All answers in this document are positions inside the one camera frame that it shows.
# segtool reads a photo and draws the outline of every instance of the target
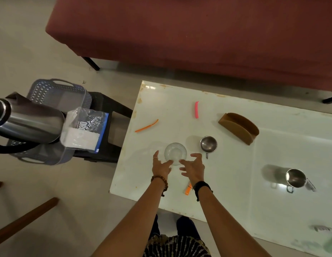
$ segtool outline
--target black stool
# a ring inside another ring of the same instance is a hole
[[[108,142],[112,112],[117,112],[128,118],[131,118],[133,110],[124,106],[123,104],[120,104],[119,102],[116,102],[110,97],[103,95],[102,93],[89,92],[89,94],[92,97],[90,109],[109,113],[108,121],[106,123],[98,153],[91,153],[86,150],[76,150],[74,152],[74,157],[84,158],[84,160],[88,160],[91,162],[100,161],[117,163],[122,148]]]

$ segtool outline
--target brown plastic holder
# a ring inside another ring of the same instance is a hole
[[[259,134],[259,129],[254,123],[236,113],[225,113],[218,123],[247,145],[250,145]]]

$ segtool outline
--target white floor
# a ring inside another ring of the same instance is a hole
[[[61,78],[133,108],[142,80],[332,113],[320,100],[330,92],[261,84],[228,77],[95,60],[94,71],[44,31],[56,0],[0,0],[0,97],[26,95],[39,78]],[[117,133],[123,140],[124,134]],[[74,158],[48,167],[0,155],[0,228],[57,196],[59,205],[0,245],[0,257],[89,256],[134,204],[108,193],[115,164]],[[160,212],[162,233],[176,233],[175,216]],[[219,256],[206,223],[195,220],[213,256]],[[274,256],[305,253],[258,240]]]

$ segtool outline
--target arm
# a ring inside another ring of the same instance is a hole
[[[200,153],[194,153],[191,156],[196,159],[179,162],[185,166],[180,168],[185,171],[181,174],[189,177],[194,186],[198,181],[204,181],[205,167]],[[221,256],[271,257],[229,214],[208,187],[200,188],[198,198]]]
[[[159,151],[153,156],[152,172],[153,175],[161,175],[167,180],[173,161],[161,164],[157,158],[158,153]],[[92,257],[141,257],[146,248],[164,188],[164,181],[155,178],[128,214],[95,250]]]

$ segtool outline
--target white table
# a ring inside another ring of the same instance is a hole
[[[199,118],[194,104],[199,101]],[[218,124],[224,113],[241,114],[260,129],[247,146]],[[153,123],[139,133],[134,131]],[[210,135],[218,148],[205,164],[205,181],[217,199],[254,237],[317,256],[332,234],[310,225],[332,228],[332,115],[282,105],[229,97],[198,90],[143,82],[122,147],[110,193],[137,201],[152,176],[152,157],[172,142],[190,153],[201,152],[199,141]],[[316,186],[293,194],[262,177],[267,165],[298,168]],[[206,221],[193,191],[184,194],[189,180],[174,166],[160,208]]]

